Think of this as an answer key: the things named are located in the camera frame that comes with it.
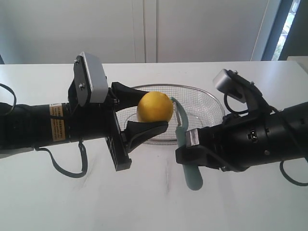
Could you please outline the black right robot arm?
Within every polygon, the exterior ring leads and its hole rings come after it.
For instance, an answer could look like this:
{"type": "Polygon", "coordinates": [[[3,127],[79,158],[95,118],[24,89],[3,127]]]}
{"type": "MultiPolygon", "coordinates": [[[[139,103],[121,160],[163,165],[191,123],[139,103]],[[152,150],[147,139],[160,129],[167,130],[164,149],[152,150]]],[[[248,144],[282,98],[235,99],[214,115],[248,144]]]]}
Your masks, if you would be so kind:
{"type": "Polygon", "coordinates": [[[221,70],[213,83],[225,97],[245,103],[247,109],[230,111],[219,125],[188,130],[185,144],[176,150],[177,163],[243,172],[252,166],[307,157],[307,103],[277,111],[252,82],[231,70],[221,70]]]}

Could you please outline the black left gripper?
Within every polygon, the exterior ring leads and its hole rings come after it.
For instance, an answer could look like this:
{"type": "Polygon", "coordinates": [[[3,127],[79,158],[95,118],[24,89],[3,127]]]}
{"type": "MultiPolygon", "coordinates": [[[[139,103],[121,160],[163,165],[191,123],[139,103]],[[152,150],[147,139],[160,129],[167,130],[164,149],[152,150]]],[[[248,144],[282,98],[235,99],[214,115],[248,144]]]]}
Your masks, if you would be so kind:
{"type": "Polygon", "coordinates": [[[132,160],[129,153],[147,140],[166,132],[168,122],[150,123],[128,121],[121,131],[116,112],[137,106],[147,91],[127,87],[113,82],[107,88],[103,103],[90,103],[82,100],[90,93],[81,90],[72,81],[68,89],[66,104],[65,132],[71,142],[81,143],[84,140],[105,138],[116,171],[129,169],[132,160]]]}

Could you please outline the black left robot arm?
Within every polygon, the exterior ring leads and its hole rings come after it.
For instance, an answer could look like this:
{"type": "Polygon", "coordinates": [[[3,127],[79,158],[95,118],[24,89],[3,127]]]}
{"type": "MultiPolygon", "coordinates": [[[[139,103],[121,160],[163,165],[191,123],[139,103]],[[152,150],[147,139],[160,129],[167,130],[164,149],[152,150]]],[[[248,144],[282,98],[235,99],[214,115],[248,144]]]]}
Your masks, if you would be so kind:
{"type": "Polygon", "coordinates": [[[75,84],[68,90],[68,102],[45,105],[1,103],[0,105],[0,155],[2,158],[32,150],[47,151],[49,146],[77,142],[82,169],[72,173],[53,166],[60,173],[81,178],[88,170],[85,140],[105,138],[117,171],[129,169],[129,153],[142,143],[164,133],[166,121],[140,123],[129,121],[120,129],[117,112],[136,106],[144,91],[114,82],[103,103],[82,105],[77,98],[75,84]]]}

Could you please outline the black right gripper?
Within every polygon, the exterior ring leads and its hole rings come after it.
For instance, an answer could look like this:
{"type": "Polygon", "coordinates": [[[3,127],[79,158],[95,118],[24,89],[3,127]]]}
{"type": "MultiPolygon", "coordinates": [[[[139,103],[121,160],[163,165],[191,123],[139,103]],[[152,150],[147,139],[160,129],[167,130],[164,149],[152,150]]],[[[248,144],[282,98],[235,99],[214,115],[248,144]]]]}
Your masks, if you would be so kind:
{"type": "Polygon", "coordinates": [[[224,94],[230,113],[220,125],[186,131],[186,146],[175,151],[178,164],[243,172],[277,161],[267,135],[272,109],[260,90],[249,83],[244,88],[246,103],[224,94]]]}

